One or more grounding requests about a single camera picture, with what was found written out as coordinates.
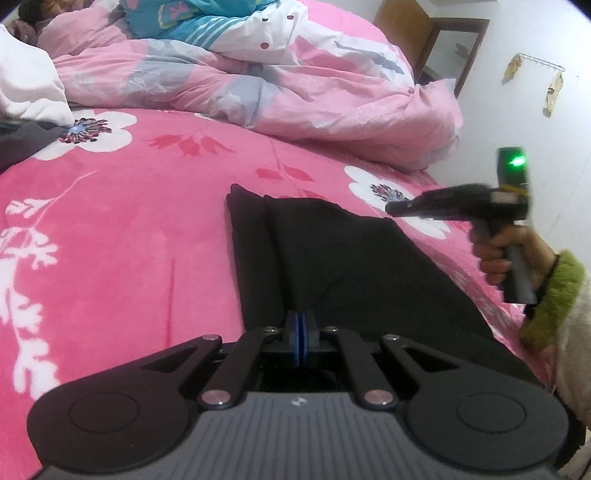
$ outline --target mirror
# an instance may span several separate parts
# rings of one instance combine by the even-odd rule
[[[426,85],[440,79],[455,79],[459,95],[470,72],[489,20],[479,18],[438,18],[421,52],[415,74]]]

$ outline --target pink blanket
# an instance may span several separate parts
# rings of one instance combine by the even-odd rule
[[[61,139],[0,176],[2,479],[23,480],[39,467],[25,418],[49,389],[205,333],[239,337],[225,205],[232,183],[377,217],[387,199],[438,186],[425,173],[407,176],[187,112],[75,116]],[[546,381],[544,365],[517,341],[520,310],[502,304],[478,271],[467,225],[396,221]]]
[[[380,30],[331,5],[271,5],[208,51],[130,40],[113,3],[59,15],[39,37],[71,102],[198,112],[286,140],[330,141],[405,171],[446,158],[457,144],[462,116],[447,82],[416,86]]]

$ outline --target green light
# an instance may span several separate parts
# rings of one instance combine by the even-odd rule
[[[521,167],[525,165],[525,157],[523,155],[515,157],[513,160],[509,162],[509,164],[513,165],[514,167]]]

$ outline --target metal screw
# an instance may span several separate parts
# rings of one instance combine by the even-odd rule
[[[201,400],[207,405],[224,405],[232,397],[225,390],[207,390],[201,395]]]
[[[394,395],[385,390],[370,390],[365,393],[363,399],[372,405],[388,405],[394,401]]]

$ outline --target ceiling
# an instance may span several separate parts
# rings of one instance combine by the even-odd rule
[[[496,1],[497,0],[431,0],[431,3],[437,7],[447,7],[448,5],[465,5]]]

